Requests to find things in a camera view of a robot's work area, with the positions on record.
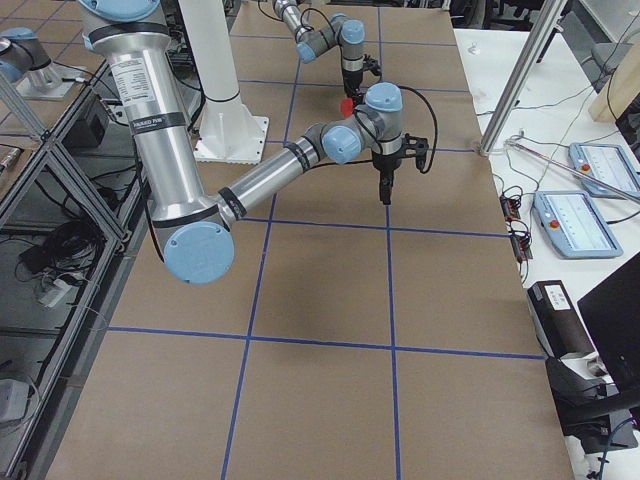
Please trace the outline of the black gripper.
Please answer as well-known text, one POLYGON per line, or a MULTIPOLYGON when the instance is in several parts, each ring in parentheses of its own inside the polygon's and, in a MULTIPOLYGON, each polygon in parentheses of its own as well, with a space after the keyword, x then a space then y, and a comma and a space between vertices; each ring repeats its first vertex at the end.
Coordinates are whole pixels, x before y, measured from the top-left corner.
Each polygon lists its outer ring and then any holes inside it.
POLYGON ((352 106, 361 104, 360 86, 363 80, 363 71, 342 70, 343 89, 351 101, 352 106))
POLYGON ((396 154, 373 152, 372 160, 374 168, 379 172, 379 199, 383 205, 390 205, 395 171, 401 166, 402 159, 396 154))

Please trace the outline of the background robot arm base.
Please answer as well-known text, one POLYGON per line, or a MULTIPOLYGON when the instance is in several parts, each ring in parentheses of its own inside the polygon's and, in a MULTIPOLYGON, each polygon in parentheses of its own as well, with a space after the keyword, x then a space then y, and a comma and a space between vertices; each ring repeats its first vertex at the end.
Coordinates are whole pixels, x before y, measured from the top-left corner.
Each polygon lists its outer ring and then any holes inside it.
POLYGON ((29 28, 1 32, 1 73, 27 100, 61 101, 80 71, 53 62, 38 36, 29 28))

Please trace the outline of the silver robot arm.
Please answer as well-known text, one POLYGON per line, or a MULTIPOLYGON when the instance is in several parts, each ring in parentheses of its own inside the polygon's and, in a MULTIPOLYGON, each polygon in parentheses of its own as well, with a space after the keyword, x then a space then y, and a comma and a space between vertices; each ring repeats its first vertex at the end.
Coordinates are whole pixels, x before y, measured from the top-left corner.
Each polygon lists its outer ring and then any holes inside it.
POLYGON ((191 284, 224 276, 235 257, 231 226, 323 160, 393 153, 402 132, 402 95, 378 83, 341 120, 309 127, 270 158, 262 155, 268 121, 243 103, 223 5, 179 5, 204 96, 193 140, 170 66, 169 28, 157 1, 84 1, 86 45, 111 70, 137 153, 147 173, 150 225, 166 269, 191 284))
POLYGON ((272 1, 275 17, 292 33, 296 51, 304 64, 309 64, 334 47, 341 51, 341 73, 346 96, 353 105, 363 101, 360 89, 365 71, 365 27, 362 21, 337 13, 326 25, 315 29, 304 18, 297 1, 272 1))

